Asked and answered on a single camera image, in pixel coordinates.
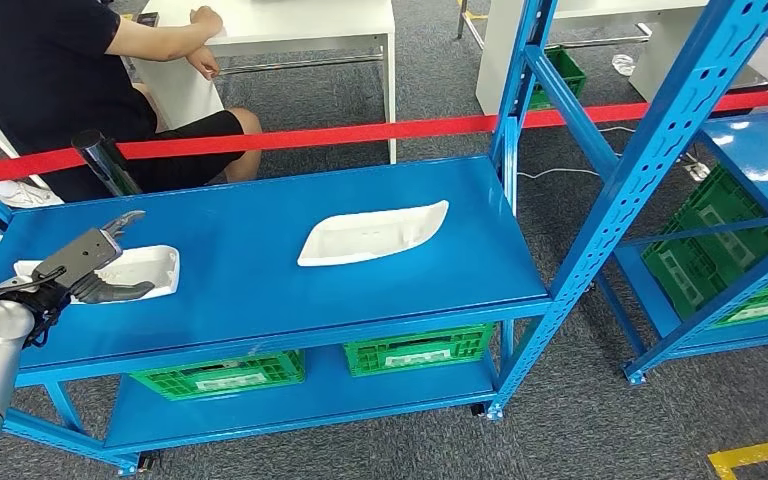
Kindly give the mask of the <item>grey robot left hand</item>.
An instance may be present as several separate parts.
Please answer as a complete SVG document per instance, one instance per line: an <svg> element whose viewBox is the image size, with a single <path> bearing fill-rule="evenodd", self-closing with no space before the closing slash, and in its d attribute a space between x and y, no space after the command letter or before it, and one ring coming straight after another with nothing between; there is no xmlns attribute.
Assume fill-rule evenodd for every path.
<svg viewBox="0 0 768 480"><path fill-rule="evenodd" d="M121 257L123 249L117 243L117 237L123 234L126 226L144 216L144 210L125 212L100 229L90 229L78 239L78 263L69 264L67 272L60 277L72 296L85 304L126 301L142 298L155 287L145 279L130 285L110 284L98 274Z"/></svg>

